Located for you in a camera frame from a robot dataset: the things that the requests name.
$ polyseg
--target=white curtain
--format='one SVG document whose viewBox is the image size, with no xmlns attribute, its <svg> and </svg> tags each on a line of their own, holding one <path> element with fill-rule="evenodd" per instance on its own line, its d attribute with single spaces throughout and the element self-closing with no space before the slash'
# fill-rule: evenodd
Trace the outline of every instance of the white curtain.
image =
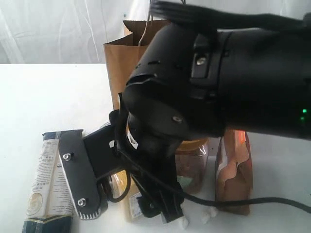
<svg viewBox="0 0 311 233">
<path fill-rule="evenodd" d="M 0 0 L 0 63 L 104 63 L 103 43 L 123 36 L 123 20 L 145 20 L 149 1 Z M 187 3 L 235 13 L 295 18 L 311 12 L 310 0 Z"/>
</svg>

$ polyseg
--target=white tabletop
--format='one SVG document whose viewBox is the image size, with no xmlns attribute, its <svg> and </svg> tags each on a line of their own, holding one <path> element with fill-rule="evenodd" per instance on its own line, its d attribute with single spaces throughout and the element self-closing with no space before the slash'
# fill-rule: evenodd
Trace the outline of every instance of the white tabletop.
<svg viewBox="0 0 311 233">
<path fill-rule="evenodd" d="M 0 232 L 21 232 L 42 133 L 85 129 L 90 133 L 108 121 L 112 110 L 103 64 L 0 65 Z M 253 156 L 252 197 L 277 196 L 311 205 L 311 143 L 250 133 Z M 217 145 L 210 150 L 215 154 Z M 213 199 L 214 157 L 209 157 L 203 191 Z M 178 221 L 162 224 L 160 216 L 127 223 L 118 204 L 93 221 L 73 221 L 72 232 L 172 232 Z M 200 220 L 206 209 L 183 204 L 190 224 L 187 232 L 249 233 L 310 232 L 311 216 L 283 204 L 251 207 L 250 216 L 219 213 L 207 225 Z"/>
</svg>

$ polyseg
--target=bolt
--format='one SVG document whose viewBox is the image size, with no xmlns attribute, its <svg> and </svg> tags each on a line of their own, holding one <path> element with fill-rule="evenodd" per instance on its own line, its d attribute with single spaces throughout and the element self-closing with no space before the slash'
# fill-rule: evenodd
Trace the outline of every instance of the bolt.
<svg viewBox="0 0 311 233">
<path fill-rule="evenodd" d="M 69 154 L 69 153 L 64 154 L 63 159 L 65 159 L 66 161 L 69 161 L 71 159 L 71 154 Z"/>
<path fill-rule="evenodd" d="M 173 117 L 172 117 L 172 120 L 175 121 L 176 123 L 179 123 L 179 124 L 180 124 L 181 122 L 183 122 L 182 118 L 177 117 L 177 116 L 173 116 Z"/>
<path fill-rule="evenodd" d="M 200 57 L 196 60 L 198 66 L 203 65 L 206 62 L 206 57 Z"/>
<path fill-rule="evenodd" d="M 86 205 L 86 200 L 84 198 L 81 198 L 78 200 L 78 206 L 84 207 Z"/>
</svg>

